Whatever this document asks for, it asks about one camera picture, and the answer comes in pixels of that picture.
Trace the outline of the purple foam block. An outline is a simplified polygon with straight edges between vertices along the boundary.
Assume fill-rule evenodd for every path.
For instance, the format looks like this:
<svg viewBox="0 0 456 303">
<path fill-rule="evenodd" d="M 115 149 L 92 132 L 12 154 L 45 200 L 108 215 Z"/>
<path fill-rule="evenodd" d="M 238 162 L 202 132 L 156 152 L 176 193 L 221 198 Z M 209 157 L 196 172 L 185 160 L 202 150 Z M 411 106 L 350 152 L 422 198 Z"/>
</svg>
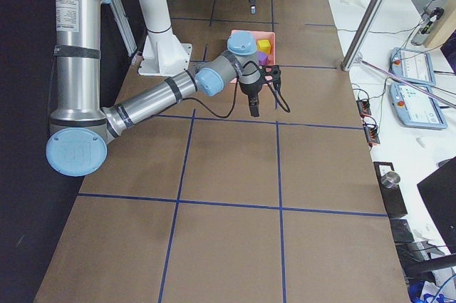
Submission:
<svg viewBox="0 0 456 303">
<path fill-rule="evenodd" d="M 262 52 L 262 51 L 257 51 L 257 58 L 258 58 L 258 64 L 260 66 L 266 66 L 269 61 L 269 55 Z"/>
</svg>

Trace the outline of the yellow foam block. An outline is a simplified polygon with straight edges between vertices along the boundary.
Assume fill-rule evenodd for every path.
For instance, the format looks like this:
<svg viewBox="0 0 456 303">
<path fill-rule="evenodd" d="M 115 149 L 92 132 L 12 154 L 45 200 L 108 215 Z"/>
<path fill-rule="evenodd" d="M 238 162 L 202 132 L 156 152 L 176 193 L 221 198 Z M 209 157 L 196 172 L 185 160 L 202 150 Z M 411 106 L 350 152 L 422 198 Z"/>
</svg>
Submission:
<svg viewBox="0 0 456 303">
<path fill-rule="evenodd" d="M 256 45 L 257 51 L 262 51 L 268 55 L 271 53 L 272 46 L 269 39 L 259 39 L 256 41 Z"/>
</svg>

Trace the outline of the pink plastic bin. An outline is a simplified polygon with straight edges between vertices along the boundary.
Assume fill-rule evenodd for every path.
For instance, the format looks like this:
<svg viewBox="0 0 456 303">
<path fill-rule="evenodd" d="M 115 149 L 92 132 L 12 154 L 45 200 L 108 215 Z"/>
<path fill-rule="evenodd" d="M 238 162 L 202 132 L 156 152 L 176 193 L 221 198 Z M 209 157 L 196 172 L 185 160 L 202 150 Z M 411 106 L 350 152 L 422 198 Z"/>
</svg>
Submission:
<svg viewBox="0 0 456 303">
<path fill-rule="evenodd" d="M 251 85 L 260 79 L 258 67 L 275 64 L 275 33 L 232 30 L 227 50 L 240 62 L 239 82 Z"/>
</svg>

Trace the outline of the long metal rod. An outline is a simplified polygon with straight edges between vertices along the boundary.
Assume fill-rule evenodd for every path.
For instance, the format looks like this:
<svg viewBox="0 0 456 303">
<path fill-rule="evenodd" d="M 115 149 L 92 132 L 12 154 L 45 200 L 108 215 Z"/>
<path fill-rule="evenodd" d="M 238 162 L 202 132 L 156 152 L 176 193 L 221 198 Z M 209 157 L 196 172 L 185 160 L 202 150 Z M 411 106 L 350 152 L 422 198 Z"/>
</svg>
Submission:
<svg viewBox="0 0 456 303">
<path fill-rule="evenodd" d="M 382 73 L 382 74 L 385 75 L 386 77 L 392 78 L 392 79 L 393 79 L 394 81 L 396 81 L 396 82 L 405 84 L 405 85 L 407 85 L 407 86 L 409 86 L 409 87 L 411 87 L 411 88 L 413 88 L 413 89 L 415 89 L 415 90 L 417 90 L 417 91 L 419 91 L 419 92 L 425 94 L 426 96 L 428 96 L 428 97 L 430 97 L 430 98 L 432 98 L 432 99 L 435 99 L 435 100 L 437 100 L 437 101 L 439 101 L 439 102 L 445 104 L 446 106 L 449 106 L 449 107 L 451 107 L 451 108 L 456 109 L 456 105 L 455 105 L 454 103 L 451 103 L 451 102 L 445 100 L 444 98 L 441 98 L 441 97 L 439 97 L 439 96 L 436 96 L 435 94 L 433 94 L 433 93 L 431 93 L 431 92 L 429 92 L 429 91 L 426 91 L 426 90 L 424 90 L 424 89 L 421 89 L 421 88 L 419 88 L 417 85 L 415 85 L 415 84 L 413 84 L 413 83 L 410 83 L 410 82 L 408 82 L 407 80 L 405 80 L 405 79 L 403 79 L 403 78 L 401 78 L 401 77 L 398 77 L 398 76 L 396 76 L 396 75 L 394 75 L 394 74 L 392 74 L 392 73 L 389 73 L 388 71 L 385 71 L 385 70 L 383 70 L 382 68 L 379 68 L 379 67 L 377 67 L 377 66 L 375 66 L 375 65 L 373 65 L 373 64 L 371 64 L 371 63 L 369 63 L 369 62 L 367 62 L 367 61 L 364 61 L 364 60 L 361 59 L 361 60 L 359 61 L 359 64 L 363 64 L 364 66 L 367 66 L 367 67 L 369 67 L 369 68 L 371 68 L 371 69 L 373 69 L 373 70 L 375 70 L 375 71 L 378 71 L 378 72 Z"/>
</svg>

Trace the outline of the small metal cup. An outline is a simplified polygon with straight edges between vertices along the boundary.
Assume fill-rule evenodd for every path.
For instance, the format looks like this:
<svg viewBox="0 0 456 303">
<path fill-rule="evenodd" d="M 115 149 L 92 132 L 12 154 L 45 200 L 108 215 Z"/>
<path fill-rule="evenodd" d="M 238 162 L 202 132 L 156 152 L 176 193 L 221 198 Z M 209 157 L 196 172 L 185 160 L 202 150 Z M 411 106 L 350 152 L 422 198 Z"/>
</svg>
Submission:
<svg viewBox="0 0 456 303">
<path fill-rule="evenodd" d="M 385 188 L 394 188 L 400 183 L 400 176 L 395 171 L 388 171 L 380 177 L 380 183 Z"/>
</svg>

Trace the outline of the near teach pendant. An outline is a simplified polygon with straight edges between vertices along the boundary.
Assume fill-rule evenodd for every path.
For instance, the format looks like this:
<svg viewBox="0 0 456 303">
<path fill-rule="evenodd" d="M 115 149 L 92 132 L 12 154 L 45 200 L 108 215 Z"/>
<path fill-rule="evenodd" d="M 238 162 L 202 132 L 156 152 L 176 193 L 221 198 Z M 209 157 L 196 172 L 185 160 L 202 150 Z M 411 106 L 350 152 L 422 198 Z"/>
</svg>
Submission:
<svg viewBox="0 0 456 303">
<path fill-rule="evenodd" d="M 408 128 L 444 130 L 447 122 L 439 103 L 424 93 L 432 93 L 429 86 L 418 86 L 421 91 L 405 85 L 392 83 L 389 96 L 398 120 Z"/>
</svg>

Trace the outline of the teach pendant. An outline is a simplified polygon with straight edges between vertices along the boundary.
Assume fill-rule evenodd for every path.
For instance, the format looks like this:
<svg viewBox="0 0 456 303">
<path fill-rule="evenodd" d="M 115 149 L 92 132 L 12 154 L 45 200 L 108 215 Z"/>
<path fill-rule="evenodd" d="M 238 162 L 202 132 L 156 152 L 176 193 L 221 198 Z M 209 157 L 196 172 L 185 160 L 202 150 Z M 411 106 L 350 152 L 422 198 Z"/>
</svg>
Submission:
<svg viewBox="0 0 456 303">
<path fill-rule="evenodd" d="M 390 72 L 411 83 L 434 86 L 435 72 L 431 56 L 425 51 L 394 48 L 390 52 Z"/>
<path fill-rule="evenodd" d="M 392 83 L 389 96 L 398 120 L 408 128 L 444 130 L 447 122 L 439 103 L 424 93 L 432 93 L 429 86 L 418 86 L 421 91 L 405 85 Z"/>
</svg>

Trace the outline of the far teach pendant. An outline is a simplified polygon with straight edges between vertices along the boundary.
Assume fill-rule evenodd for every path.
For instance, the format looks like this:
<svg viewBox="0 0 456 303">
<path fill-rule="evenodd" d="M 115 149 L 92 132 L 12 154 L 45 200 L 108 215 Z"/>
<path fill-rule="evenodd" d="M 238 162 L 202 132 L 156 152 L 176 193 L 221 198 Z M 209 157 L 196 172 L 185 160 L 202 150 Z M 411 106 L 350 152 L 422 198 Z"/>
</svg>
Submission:
<svg viewBox="0 0 456 303">
<path fill-rule="evenodd" d="M 434 86 L 435 72 L 431 56 L 425 51 L 394 48 L 390 52 L 390 72 L 411 83 Z"/>
</svg>

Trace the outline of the white mast base bracket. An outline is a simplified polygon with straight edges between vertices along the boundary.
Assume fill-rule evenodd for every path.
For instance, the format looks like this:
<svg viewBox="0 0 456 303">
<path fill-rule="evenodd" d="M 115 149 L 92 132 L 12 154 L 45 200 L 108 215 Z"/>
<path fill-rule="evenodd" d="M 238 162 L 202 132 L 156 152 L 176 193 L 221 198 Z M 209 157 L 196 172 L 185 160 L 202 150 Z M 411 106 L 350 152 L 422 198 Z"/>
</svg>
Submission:
<svg viewBox="0 0 456 303">
<path fill-rule="evenodd" d="M 171 31 L 163 34 L 147 33 L 139 74 L 142 76 L 173 76 L 190 63 L 192 44 L 181 43 Z"/>
</svg>

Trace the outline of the aluminium frame post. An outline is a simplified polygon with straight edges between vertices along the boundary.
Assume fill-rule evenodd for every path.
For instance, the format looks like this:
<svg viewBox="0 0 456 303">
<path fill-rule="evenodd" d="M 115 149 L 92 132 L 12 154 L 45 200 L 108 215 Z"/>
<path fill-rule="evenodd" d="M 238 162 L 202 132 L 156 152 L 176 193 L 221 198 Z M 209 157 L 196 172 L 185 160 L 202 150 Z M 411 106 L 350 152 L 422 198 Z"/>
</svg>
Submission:
<svg viewBox="0 0 456 303">
<path fill-rule="evenodd" d="M 341 63 L 341 69 L 343 71 L 350 71 L 351 66 L 356 62 L 358 54 L 361 51 L 361 47 L 363 46 L 364 41 L 368 36 L 368 32 L 370 31 L 377 13 L 384 1 L 385 0 L 370 0 L 363 18 L 357 28 L 355 36 L 353 37 L 348 51 Z"/>
</svg>

